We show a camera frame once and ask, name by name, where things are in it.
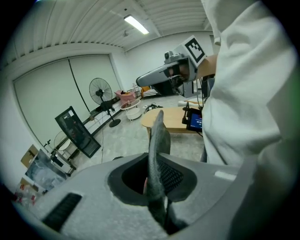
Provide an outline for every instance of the fan stand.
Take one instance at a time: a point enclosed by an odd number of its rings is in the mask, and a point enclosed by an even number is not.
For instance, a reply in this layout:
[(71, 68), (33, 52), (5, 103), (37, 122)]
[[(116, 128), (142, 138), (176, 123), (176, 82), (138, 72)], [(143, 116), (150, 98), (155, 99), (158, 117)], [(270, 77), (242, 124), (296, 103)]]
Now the fan stand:
[[(104, 103), (104, 100), (103, 100), (103, 98), (102, 98), (102, 96), (103, 96), (103, 91), (102, 91), (101, 89), (99, 89), (99, 90), (96, 92), (96, 95), (99, 96), (99, 97), (101, 98), (101, 101)], [(107, 113), (108, 113), (108, 115), (109, 115), (109, 116), (111, 117), (111, 119), (112, 119), (112, 122), (109, 124), (109, 127), (110, 127), (110, 128), (113, 128), (113, 127), (117, 126), (117, 125), (121, 122), (120, 119), (115, 119), (115, 120), (113, 119), (113, 117), (112, 117), (112, 115), (111, 115), (109, 109), (107, 110)]]

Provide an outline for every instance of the white cloth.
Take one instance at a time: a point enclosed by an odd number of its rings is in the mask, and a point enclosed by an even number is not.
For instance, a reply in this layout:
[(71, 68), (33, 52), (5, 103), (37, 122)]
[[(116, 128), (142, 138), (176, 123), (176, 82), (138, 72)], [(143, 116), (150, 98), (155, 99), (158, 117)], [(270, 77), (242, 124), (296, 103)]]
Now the white cloth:
[(204, 7), (204, 11), (206, 13), (207, 19), (210, 22), (212, 28), (212, 33), (214, 35), (214, 44), (220, 46), (221, 45), (220, 32), (217, 29), (215, 18), (212, 15), (213, 13), (212, 8), (214, 7), (214, 4), (211, 4), (210, 1), (205, 1), (205, 0), (201, 0), (201, 2)]
[(215, 84), (203, 109), (204, 144), (213, 164), (240, 166), (281, 139), (267, 103), (289, 78), (297, 54), (266, 7), (249, 2), (207, 3), (221, 37)]

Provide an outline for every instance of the black cable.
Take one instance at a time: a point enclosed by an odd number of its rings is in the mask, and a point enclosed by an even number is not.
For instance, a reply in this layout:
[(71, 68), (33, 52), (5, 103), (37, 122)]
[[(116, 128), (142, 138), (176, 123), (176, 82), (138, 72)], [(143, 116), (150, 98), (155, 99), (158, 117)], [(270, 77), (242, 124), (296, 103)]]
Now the black cable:
[(202, 96), (202, 108), (204, 107), (204, 99), (203, 99), (203, 88), (202, 88), (202, 78), (199, 79), (201, 85), (201, 96)]
[(101, 157), (101, 163), (103, 162), (103, 152), (104, 152), (104, 127), (102, 128), (102, 157)]
[(156, 104), (156, 103), (151, 103), (149, 106), (147, 106), (147, 108), (146, 108), (145, 111), (144, 111), (144, 114), (145, 114), (146, 112), (150, 111), (149, 108), (151, 108), (151, 107), (152, 107), (152, 109), (162, 108), (162, 106), (160, 106), (160, 105), (155, 105), (155, 104)]
[(81, 92), (80, 92), (80, 90), (79, 90), (79, 87), (78, 87), (78, 85), (77, 85), (77, 82), (76, 82), (76, 79), (75, 79), (75, 76), (74, 76), (74, 73), (73, 73), (73, 70), (72, 70), (72, 66), (71, 66), (71, 63), (70, 63), (70, 58), (68, 57), (67, 60), (68, 60), (68, 62), (69, 62), (70, 70), (71, 70), (71, 73), (72, 73), (72, 76), (73, 76), (73, 79), (74, 79), (76, 88), (77, 88), (77, 90), (78, 90), (78, 92), (79, 92), (79, 94), (80, 94), (80, 96), (81, 96), (81, 99), (83, 100), (84, 105), (86, 106), (86, 108), (87, 108), (88, 111), (90, 112), (90, 110), (89, 110), (88, 106), (86, 105), (86, 103), (85, 103), (85, 101), (84, 101), (84, 99), (83, 99), (83, 96), (82, 96), (82, 94), (81, 94)]
[(196, 88), (197, 88), (197, 102), (198, 102), (198, 105), (199, 105), (199, 110), (201, 111), (201, 107), (200, 107), (200, 103), (199, 103), (199, 97), (198, 97), (198, 79), (196, 79)]

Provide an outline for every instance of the white wall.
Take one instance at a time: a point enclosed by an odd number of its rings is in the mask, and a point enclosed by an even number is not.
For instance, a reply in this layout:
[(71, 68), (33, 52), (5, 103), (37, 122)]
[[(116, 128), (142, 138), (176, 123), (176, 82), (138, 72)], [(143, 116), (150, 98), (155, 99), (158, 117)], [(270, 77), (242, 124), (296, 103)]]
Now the white wall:
[(29, 147), (38, 147), (26, 128), (14, 99), (12, 83), (0, 75), (0, 176), (12, 192), (24, 177), (21, 158)]
[[(17, 79), (21, 75), (31, 71), (32, 69), (52, 61), (56, 61), (66, 57), (94, 54), (109, 54), (110, 57), (115, 56), (115, 58), (125, 58), (124, 51), (121, 47), (92, 43), (56, 45), (40, 49), (36, 52), (31, 52), (17, 59), (3, 69), (3, 74), (7, 76), (10, 81), (12, 81), (14, 79)], [(122, 68), (120, 64), (123, 64), (123, 62), (117, 61), (116, 64), (112, 65), (115, 72), (116, 69)], [(126, 78), (123, 78), (123, 75), (118, 76), (117, 80), (119, 82), (119, 85), (122, 85), (123, 82), (126, 82)]]
[(129, 50), (125, 55), (131, 66), (131, 76), (126, 80), (124, 79), (125, 81), (129, 81), (126, 85), (132, 85), (138, 77), (162, 66), (165, 60), (164, 53), (175, 49), (191, 35), (196, 37), (206, 55), (213, 55), (214, 53), (210, 40), (211, 34), (212, 32), (210, 31), (179, 33), (152, 40)]
[(132, 88), (134, 79), (132, 77), (131, 65), (123, 52), (113, 52), (110, 54), (112, 67), (122, 90), (127, 91)]

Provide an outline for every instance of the sliding door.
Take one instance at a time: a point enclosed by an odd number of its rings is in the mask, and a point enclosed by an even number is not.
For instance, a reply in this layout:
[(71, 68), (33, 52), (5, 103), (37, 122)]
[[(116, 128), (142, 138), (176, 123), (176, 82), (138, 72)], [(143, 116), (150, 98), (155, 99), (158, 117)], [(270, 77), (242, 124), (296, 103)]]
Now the sliding door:
[(68, 60), (34, 70), (15, 81), (15, 91), (24, 117), (41, 144), (61, 131), (55, 118), (72, 106), (81, 121), (89, 117), (77, 90)]

